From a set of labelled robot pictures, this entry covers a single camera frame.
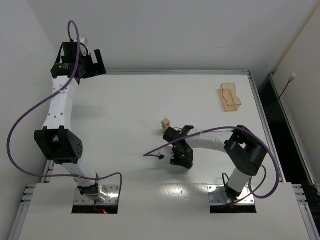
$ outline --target white table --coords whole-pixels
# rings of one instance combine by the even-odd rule
[[[221,83],[235,83],[242,106],[224,112]],[[82,80],[72,112],[72,131],[83,142],[83,159],[99,176],[123,174],[118,214],[71,214],[76,185],[72,178],[37,184],[20,240],[34,239],[309,239],[290,183],[275,194],[255,200],[257,213],[210,214],[207,184],[222,184],[223,172],[234,164],[222,152],[194,149],[191,170],[166,159],[143,157],[165,144],[161,120],[172,127],[200,129],[244,125],[272,145],[257,93],[248,75],[145,74],[103,75]],[[269,156],[263,162],[267,179],[258,191],[275,182]],[[54,174],[66,173],[56,165]],[[263,171],[253,179],[256,186]],[[103,181],[119,184],[119,178]],[[184,194],[166,191],[172,186]]]

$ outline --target metal base plate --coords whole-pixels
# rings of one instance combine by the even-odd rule
[[[209,193],[210,206],[221,206],[221,205],[229,204],[231,202],[230,199],[226,196],[226,192],[224,190],[223,185],[208,185],[208,193]],[[242,199],[249,194],[250,194],[249,187],[245,186],[238,199]],[[253,205],[254,206],[255,205],[254,196],[250,195],[246,199],[238,202],[235,205],[239,205],[239,206]]]
[[[117,206],[120,185],[102,185],[103,191],[107,192],[107,197],[104,202],[99,202],[97,206]],[[74,206],[93,206],[95,203],[93,200],[86,196],[82,196],[80,191],[75,191]]]

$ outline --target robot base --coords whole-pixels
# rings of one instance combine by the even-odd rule
[[[239,213],[257,213],[255,206],[255,199],[253,195],[246,199],[231,205],[223,206],[230,203],[223,185],[208,185],[210,212],[212,214],[239,214]],[[250,194],[248,186],[245,186],[239,199],[244,198]]]
[[[107,193],[107,198],[104,202],[96,204],[99,210],[105,210],[107,214],[118,214],[118,196],[120,185],[102,185],[104,193]],[[94,208],[94,201],[80,194],[79,190],[75,191],[73,201],[73,214],[99,214]]]

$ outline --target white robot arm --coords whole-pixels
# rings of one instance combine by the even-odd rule
[[[42,130],[34,132],[34,139],[47,160],[52,160],[55,164],[63,166],[72,175],[85,176],[92,179],[97,178],[97,173],[90,169],[87,162],[81,158],[83,144],[72,132],[71,113],[80,80],[106,73],[100,51],[95,50],[94,52],[98,63],[93,63],[90,54],[80,54],[75,78],[60,94],[51,99],[49,112]],[[57,61],[51,70],[52,93],[61,89],[69,81],[71,72],[74,69],[76,54],[76,42],[62,43]],[[97,202],[104,200],[105,194],[102,192],[98,181],[80,177],[75,177],[74,180],[82,195]]]
[[[257,175],[267,151],[254,138],[240,130],[202,133],[202,130],[193,126],[184,126],[182,130],[169,127],[165,131],[163,139],[170,143],[196,133],[200,134],[172,144],[173,148],[170,153],[161,151],[160,155],[170,157],[172,165],[191,169],[194,160],[194,148],[227,153],[233,161],[235,169],[224,189],[227,197],[236,201],[250,178]]]

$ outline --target gray wall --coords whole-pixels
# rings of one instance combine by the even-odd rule
[[[75,20],[109,70],[275,70],[319,0],[28,0],[53,46]]]
[[[7,136],[18,117],[50,94],[56,51],[26,0],[1,0],[0,5],[0,240],[6,240],[25,185],[38,181],[9,162]],[[65,27],[60,30],[68,36]],[[42,107],[27,117],[11,142],[13,157],[34,173],[42,173],[45,164],[33,135],[47,111],[48,106]]]
[[[296,78],[282,96],[288,106],[291,120],[301,137],[309,157],[309,165],[317,183],[320,183],[320,7],[307,23],[289,52],[279,65],[274,77],[280,91],[288,78]]]

